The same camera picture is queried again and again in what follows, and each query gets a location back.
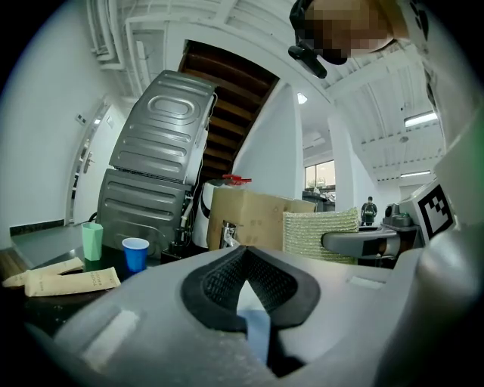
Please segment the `window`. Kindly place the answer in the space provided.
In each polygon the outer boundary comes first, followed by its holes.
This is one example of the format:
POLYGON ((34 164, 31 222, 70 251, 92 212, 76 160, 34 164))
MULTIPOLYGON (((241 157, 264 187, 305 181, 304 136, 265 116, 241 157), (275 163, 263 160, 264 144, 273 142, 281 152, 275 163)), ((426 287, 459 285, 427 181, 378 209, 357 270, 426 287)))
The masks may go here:
POLYGON ((305 189, 326 188, 334 186, 336 183, 336 173, 334 161, 315 164, 305 167, 305 189))

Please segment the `black table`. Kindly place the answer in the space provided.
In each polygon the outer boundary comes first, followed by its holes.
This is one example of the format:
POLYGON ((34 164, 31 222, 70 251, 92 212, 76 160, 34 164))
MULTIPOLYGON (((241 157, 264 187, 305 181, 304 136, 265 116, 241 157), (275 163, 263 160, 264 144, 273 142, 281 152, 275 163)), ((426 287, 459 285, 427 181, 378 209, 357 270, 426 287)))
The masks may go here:
MULTIPOLYGON (((14 251, 20 262, 28 269, 42 268, 54 263, 78 257, 83 258, 82 232, 79 225, 74 227, 52 228, 13 237, 14 251)), ((102 247, 98 261, 85 262, 84 271, 96 271, 113 267, 121 281, 133 275, 126 266, 124 252, 102 247)), ((52 336, 78 310, 93 302, 105 291, 80 293, 67 296, 27 297, 23 289, 5 290, 7 300, 13 302, 14 313, 20 320, 33 324, 52 336)))

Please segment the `green plastic cup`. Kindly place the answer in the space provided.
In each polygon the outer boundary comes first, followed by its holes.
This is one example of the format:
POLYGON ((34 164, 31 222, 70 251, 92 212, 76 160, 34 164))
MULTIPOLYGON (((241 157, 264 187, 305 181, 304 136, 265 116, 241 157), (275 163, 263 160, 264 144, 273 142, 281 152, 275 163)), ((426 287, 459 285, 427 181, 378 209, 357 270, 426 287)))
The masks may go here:
POLYGON ((95 222, 82 224, 82 248, 84 258, 98 261, 102 254, 103 226, 95 222))

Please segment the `wooden staircase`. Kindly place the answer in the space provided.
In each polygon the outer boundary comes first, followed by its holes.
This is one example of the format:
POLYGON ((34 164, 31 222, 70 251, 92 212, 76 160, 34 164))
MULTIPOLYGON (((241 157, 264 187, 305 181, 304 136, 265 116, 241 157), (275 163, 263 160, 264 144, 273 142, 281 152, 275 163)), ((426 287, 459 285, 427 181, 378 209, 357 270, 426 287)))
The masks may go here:
POLYGON ((221 178, 234 160, 279 78, 239 55, 189 41, 179 70, 216 85, 200 180, 221 178))

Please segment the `white appliance with black stripe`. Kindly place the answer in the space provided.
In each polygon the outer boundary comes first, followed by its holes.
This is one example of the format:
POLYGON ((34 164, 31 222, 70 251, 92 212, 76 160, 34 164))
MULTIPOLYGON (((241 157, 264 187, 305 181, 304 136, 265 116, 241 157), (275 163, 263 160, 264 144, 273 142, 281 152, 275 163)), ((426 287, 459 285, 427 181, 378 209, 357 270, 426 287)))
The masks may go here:
POLYGON ((199 200, 197 204, 197 214, 195 217, 194 228, 192 233, 192 241, 196 246, 201 248, 208 248, 207 235, 209 227, 209 217, 211 210, 211 203, 213 198, 213 191, 217 187, 225 185, 224 180, 208 180, 202 186, 199 200))

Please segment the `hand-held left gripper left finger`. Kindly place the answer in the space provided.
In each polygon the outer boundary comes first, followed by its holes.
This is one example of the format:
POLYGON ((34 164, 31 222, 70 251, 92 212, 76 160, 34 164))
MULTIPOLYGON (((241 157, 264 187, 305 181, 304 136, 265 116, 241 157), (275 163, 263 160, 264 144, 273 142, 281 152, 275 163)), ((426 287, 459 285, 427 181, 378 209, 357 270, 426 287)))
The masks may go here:
POLYGON ((263 387, 271 371, 244 334, 206 328, 182 302, 185 277, 222 256, 206 252, 136 274, 54 336, 27 329, 74 387, 263 387))

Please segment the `white door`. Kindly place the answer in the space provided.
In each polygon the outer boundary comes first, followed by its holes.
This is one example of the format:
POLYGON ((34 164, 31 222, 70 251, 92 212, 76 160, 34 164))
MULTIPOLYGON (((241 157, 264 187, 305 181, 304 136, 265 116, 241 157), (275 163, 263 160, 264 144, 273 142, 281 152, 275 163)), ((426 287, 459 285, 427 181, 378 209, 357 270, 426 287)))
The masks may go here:
POLYGON ((115 104, 102 101, 87 122, 81 144, 74 156, 69 182, 67 224, 88 221, 97 211, 104 173, 110 168, 111 154, 125 121, 126 117, 115 104))

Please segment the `chrome faucet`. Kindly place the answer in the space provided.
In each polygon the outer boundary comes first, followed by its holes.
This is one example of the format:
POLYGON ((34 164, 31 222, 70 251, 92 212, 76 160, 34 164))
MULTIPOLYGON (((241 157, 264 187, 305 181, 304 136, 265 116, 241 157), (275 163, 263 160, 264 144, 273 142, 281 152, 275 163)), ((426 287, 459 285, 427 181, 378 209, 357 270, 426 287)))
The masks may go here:
POLYGON ((222 222, 222 232, 219 247, 221 249, 228 247, 238 247, 240 243, 236 239, 237 225, 229 221, 222 222))

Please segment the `grey metal washing machine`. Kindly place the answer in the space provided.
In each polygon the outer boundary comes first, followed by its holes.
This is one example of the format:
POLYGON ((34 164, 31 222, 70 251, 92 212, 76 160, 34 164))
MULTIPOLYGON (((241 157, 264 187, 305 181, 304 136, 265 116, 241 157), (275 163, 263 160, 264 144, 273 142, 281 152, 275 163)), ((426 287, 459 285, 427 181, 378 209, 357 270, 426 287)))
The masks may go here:
POLYGON ((110 165, 194 186, 215 101, 213 82, 163 71, 132 108, 110 165))
POLYGON ((148 256, 158 258, 182 221, 192 186, 117 169, 107 169, 98 199, 102 243, 122 250, 126 238, 149 242, 148 256))

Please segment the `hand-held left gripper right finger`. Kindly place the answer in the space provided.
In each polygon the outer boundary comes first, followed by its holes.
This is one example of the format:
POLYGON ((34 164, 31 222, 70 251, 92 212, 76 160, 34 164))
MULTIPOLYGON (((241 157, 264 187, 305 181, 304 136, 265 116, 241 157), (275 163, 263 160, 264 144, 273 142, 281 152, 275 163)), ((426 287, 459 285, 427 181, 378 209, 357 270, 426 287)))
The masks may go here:
POLYGON ((404 252, 381 288, 335 311, 283 335, 290 372, 260 387, 479 387, 480 226, 404 252))

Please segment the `brown cardboard box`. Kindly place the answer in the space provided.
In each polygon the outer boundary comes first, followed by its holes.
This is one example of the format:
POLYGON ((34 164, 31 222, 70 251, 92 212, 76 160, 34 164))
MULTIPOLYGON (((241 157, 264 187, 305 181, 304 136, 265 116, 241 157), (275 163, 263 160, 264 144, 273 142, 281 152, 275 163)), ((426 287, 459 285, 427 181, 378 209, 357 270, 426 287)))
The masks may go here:
POLYGON ((235 240, 245 246, 283 249, 283 214, 312 213, 315 204, 251 190, 217 187, 207 231, 210 250, 220 248, 225 223, 235 226, 235 240))

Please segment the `yellow-green sponge cloth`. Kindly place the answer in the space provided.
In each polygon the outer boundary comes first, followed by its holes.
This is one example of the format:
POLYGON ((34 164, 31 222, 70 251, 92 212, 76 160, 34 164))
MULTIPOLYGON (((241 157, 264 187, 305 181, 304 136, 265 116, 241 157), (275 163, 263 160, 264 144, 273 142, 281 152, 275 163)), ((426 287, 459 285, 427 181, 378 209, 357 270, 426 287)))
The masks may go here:
POLYGON ((282 251, 320 261, 356 265, 356 258, 325 249, 321 245, 321 237, 333 232, 355 233, 358 228, 356 208, 343 212, 285 212, 282 251))

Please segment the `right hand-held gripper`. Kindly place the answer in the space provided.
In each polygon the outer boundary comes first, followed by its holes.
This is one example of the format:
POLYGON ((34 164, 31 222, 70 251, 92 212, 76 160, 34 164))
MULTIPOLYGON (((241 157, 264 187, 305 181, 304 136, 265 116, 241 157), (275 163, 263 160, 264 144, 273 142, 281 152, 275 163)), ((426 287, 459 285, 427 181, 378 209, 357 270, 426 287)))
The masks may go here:
POLYGON ((393 258, 447 231, 484 248, 484 147, 453 148, 431 182, 387 205, 381 228, 325 233, 321 245, 357 259, 393 258))

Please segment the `blue plastic cup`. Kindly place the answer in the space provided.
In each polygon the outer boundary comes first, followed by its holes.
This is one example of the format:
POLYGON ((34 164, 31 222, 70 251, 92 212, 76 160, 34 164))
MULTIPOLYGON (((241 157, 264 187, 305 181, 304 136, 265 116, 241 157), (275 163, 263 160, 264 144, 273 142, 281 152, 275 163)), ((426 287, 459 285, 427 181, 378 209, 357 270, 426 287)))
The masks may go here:
POLYGON ((145 239, 129 237, 122 241, 126 264, 132 273, 138 273, 146 268, 149 242, 145 239))

